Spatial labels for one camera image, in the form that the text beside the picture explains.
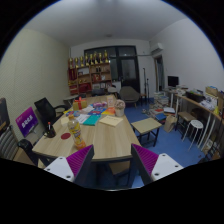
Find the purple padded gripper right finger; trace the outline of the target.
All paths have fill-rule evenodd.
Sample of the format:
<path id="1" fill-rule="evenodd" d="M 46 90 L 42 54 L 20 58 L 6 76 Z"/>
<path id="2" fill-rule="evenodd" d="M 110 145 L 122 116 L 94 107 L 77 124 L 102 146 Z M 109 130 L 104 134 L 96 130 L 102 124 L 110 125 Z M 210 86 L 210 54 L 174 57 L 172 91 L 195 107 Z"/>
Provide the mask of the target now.
<path id="1" fill-rule="evenodd" d="M 168 154 L 156 154 L 136 144 L 131 145 L 131 154 L 145 185 L 182 169 Z"/>

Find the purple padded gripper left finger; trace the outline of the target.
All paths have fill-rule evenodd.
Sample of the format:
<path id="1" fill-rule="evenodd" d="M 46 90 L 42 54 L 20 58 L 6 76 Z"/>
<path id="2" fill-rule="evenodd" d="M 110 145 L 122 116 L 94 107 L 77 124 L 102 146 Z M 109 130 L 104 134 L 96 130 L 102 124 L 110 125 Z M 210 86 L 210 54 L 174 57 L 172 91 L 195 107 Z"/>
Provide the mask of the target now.
<path id="1" fill-rule="evenodd" d="M 68 157 L 60 156 L 56 158 L 45 168 L 45 171 L 83 186 L 93 156 L 94 146 L 89 145 Z"/>

